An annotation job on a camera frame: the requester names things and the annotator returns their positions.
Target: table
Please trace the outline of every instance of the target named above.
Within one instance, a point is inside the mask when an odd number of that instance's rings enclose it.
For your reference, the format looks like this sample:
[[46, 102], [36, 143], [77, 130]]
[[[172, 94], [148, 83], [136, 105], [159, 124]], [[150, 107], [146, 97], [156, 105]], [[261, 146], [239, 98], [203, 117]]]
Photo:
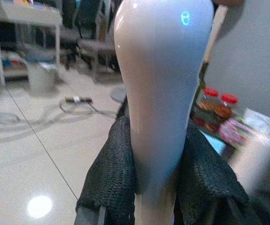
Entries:
[[[62, 17], [57, 9], [44, 9], [14, 4], [0, 0], [0, 21], [10, 23], [32, 24], [37, 26], [55, 26], [56, 27], [56, 61], [57, 66], [60, 66], [60, 25], [62, 24]], [[5, 85], [5, 75], [1, 50], [0, 50], [0, 82]]]

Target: gray wall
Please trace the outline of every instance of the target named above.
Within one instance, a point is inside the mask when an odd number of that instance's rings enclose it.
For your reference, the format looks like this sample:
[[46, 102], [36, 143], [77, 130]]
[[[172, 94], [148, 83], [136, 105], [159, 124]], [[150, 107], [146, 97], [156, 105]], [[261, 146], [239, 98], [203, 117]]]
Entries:
[[270, 0], [229, 9], [205, 81], [270, 117]]

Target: white tiled floor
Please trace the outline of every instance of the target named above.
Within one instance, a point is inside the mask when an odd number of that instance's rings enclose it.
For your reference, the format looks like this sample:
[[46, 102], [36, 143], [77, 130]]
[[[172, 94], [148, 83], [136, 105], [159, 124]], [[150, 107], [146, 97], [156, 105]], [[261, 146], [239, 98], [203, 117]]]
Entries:
[[[0, 124], [0, 225], [74, 222], [87, 171], [114, 119], [99, 114], [64, 115], [59, 100], [76, 95], [91, 97], [99, 110], [116, 112], [120, 104], [109, 94], [122, 83], [94, 84], [75, 69], [66, 72], [62, 68], [60, 76], [64, 82], [57, 85], [55, 93], [45, 96], [31, 95], [28, 82], [9, 82], [6, 89], [0, 89], [0, 112], [14, 113], [21, 119], [19, 124]], [[44, 112], [49, 114], [42, 120]], [[28, 211], [30, 200], [37, 196], [47, 196], [52, 202], [51, 210], [40, 218]], [[39, 202], [33, 213], [39, 213], [46, 204]]]

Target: jar of food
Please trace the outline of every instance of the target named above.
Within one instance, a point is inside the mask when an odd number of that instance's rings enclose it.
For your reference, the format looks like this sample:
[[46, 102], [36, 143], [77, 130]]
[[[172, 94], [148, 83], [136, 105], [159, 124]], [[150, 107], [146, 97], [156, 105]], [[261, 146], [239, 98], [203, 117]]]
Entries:
[[232, 117], [237, 103], [238, 98], [235, 95], [225, 93], [221, 96], [221, 103], [220, 105], [216, 106], [214, 112], [219, 117], [228, 119]]
[[213, 112], [220, 104], [218, 96], [219, 92], [216, 89], [206, 87], [197, 98], [197, 105], [204, 111]]

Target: white bucket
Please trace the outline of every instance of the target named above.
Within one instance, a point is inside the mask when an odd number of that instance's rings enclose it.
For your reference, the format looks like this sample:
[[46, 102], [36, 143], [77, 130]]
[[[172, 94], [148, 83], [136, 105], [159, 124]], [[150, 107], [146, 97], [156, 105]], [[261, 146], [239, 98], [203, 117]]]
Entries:
[[57, 67], [54, 64], [27, 62], [27, 67], [32, 92], [49, 92], [55, 89]]

